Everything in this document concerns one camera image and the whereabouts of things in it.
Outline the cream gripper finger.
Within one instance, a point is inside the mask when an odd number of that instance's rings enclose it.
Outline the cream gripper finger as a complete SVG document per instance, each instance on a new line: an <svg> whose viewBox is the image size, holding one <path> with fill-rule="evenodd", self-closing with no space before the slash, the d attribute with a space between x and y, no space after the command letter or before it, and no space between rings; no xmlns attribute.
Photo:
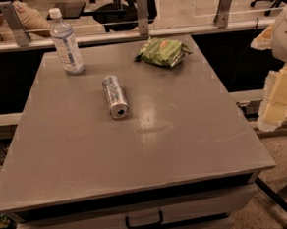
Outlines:
<svg viewBox="0 0 287 229"><path fill-rule="evenodd" d="M250 46L256 50L268 50L272 48L272 29L273 24L267 26L267 28L257 37L254 38Z"/></svg>
<svg viewBox="0 0 287 229"><path fill-rule="evenodd" d="M268 73L263 89L257 126L263 132L271 132L287 119L287 64Z"/></svg>

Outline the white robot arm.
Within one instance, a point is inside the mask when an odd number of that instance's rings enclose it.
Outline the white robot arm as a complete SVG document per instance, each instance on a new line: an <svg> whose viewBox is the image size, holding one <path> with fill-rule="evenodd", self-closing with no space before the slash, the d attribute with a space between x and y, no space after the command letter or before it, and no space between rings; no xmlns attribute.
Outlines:
<svg viewBox="0 0 287 229"><path fill-rule="evenodd" d="M279 71L267 74L258 111L258 128L263 132L271 132L287 119L287 5L275 22L255 37L250 46L258 50L269 49L275 59L285 63Z"/></svg>

